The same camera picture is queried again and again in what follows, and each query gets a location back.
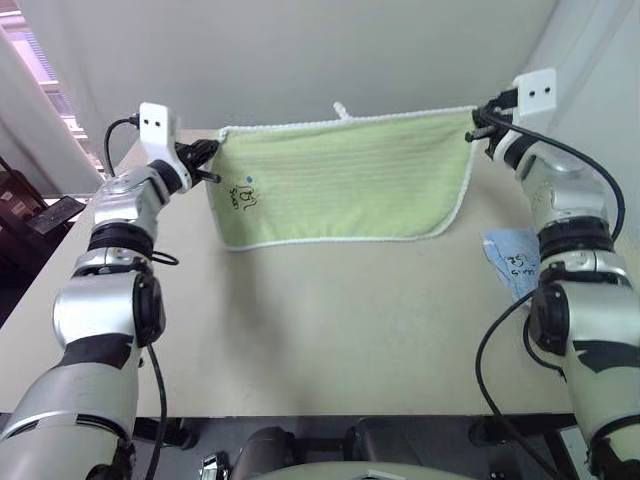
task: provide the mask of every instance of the gray floor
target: gray floor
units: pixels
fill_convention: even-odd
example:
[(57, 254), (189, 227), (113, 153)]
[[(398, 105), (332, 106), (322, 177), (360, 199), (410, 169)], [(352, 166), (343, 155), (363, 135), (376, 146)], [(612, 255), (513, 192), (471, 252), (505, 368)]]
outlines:
[[(489, 478), (492, 466), (503, 470), (520, 471), (521, 476), (508, 480), (537, 480), (548, 477), (526, 453), (512, 444), (478, 448), (469, 443), (467, 430), (471, 422), (466, 417), (389, 417), (407, 436), (424, 465), (467, 475), (473, 479)], [(164, 448), (156, 480), (182, 480), (197, 478), (203, 457), (225, 450), (234, 461), (246, 439), (255, 431), (273, 425), (294, 433), (297, 437), (337, 438), (355, 424), (356, 417), (302, 417), (302, 418), (224, 418), (200, 420), (200, 441), (188, 451)], [(548, 459), (541, 438), (531, 439), (537, 450)], [(152, 445), (136, 442), (137, 465), (134, 478), (144, 478)], [(315, 454), (311, 461), (340, 460), (338, 454)]]

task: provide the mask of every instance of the window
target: window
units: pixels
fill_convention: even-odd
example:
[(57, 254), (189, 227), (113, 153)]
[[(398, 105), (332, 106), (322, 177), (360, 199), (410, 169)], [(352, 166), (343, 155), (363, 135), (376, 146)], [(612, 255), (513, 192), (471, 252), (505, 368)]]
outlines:
[(22, 12), (13, 0), (0, 0), (0, 27), (4, 28), (9, 40), (42, 88), (42, 91), (49, 98), (60, 118), (62, 118), (73, 137), (84, 150), (88, 161), (98, 172), (104, 175), (102, 164), (93, 153), (87, 135), (78, 124), (75, 112), (62, 92), (56, 73), (49, 65), (44, 52), (22, 16)]

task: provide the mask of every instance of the beige table surface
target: beige table surface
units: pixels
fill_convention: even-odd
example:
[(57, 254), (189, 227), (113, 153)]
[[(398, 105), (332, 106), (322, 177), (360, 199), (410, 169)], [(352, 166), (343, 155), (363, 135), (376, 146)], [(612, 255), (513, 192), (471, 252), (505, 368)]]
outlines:
[[(183, 132), (183, 141), (211, 131)], [(123, 167), (145, 162), (136, 144)], [(511, 303), (481, 232), (522, 227), (528, 204), (513, 173), (477, 158), (458, 218), (411, 243), (330, 243), (230, 253), (204, 185), (176, 195), (159, 218), (158, 265), (167, 329), (157, 342), (171, 416), (488, 412), (474, 376), (487, 327)], [(0, 411), (60, 359), (51, 311), (85, 251), (90, 209), (0, 329)], [(522, 312), (486, 352), (487, 384), (505, 412), (571, 410), (563, 382), (522, 348)], [(139, 416), (159, 413), (150, 362)]]

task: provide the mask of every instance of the robotic arm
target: robotic arm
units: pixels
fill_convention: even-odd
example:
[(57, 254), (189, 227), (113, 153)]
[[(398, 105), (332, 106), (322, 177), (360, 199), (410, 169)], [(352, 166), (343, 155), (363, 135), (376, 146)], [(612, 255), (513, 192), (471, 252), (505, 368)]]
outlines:
[[(555, 71), (522, 75), (513, 87), (474, 111), (478, 129), (467, 140), (489, 138), (487, 155), (515, 170), (531, 202), (541, 264), (530, 333), (559, 358), (592, 473), (640, 478), (640, 297), (615, 253), (593, 168), (569, 147), (511, 128), (544, 131), (556, 106)], [(616, 193), (614, 236), (624, 215)]]
[(218, 149), (212, 140), (177, 143), (177, 123), (166, 107), (142, 104), (140, 140), (153, 161), (108, 181), (94, 199), (88, 251), (54, 305), (64, 355), (0, 435), (2, 479), (131, 476), (140, 353), (165, 326), (151, 263), (157, 215), (172, 194), (211, 179), (198, 168)]

